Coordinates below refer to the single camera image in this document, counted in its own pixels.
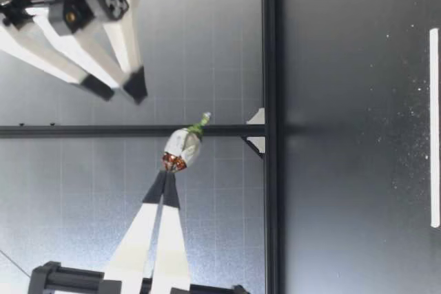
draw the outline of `black base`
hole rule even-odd
[[[144,67],[134,72],[129,80],[124,84],[124,91],[127,92],[139,105],[147,97],[147,88],[145,87]]]
[[[101,294],[105,289],[119,287],[119,282],[105,283],[104,273],[63,268],[58,262],[48,262],[32,271],[28,294],[48,294],[53,291],[64,291],[82,294]],[[148,294],[152,287],[152,279],[144,278],[140,294]],[[233,289],[201,285],[191,285],[191,294],[246,294],[242,286]]]
[[[89,74],[80,85],[75,86],[87,90],[106,101],[109,101],[115,94],[114,90],[91,74]]]

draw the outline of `black metal frame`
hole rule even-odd
[[[279,278],[279,213],[283,142],[281,140],[282,103],[280,84],[282,78],[276,70],[276,0],[263,0],[263,89],[265,106],[264,125],[209,125],[206,136],[264,136],[265,160],[265,276],[266,293],[281,293]],[[137,125],[137,126],[10,126],[0,127],[0,138],[96,138],[96,137],[165,137],[185,125]],[[68,288],[77,293],[96,293],[102,273],[59,267],[48,276],[48,290]],[[151,280],[144,279],[141,293],[148,293]],[[233,290],[192,285],[191,293],[235,293]]]

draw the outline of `dark panel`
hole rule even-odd
[[[281,293],[437,293],[429,29],[440,0],[278,0]],[[305,130],[296,136],[290,127]]]

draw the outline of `white light strip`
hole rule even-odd
[[[430,168],[431,226],[440,226],[439,29],[430,30]]]

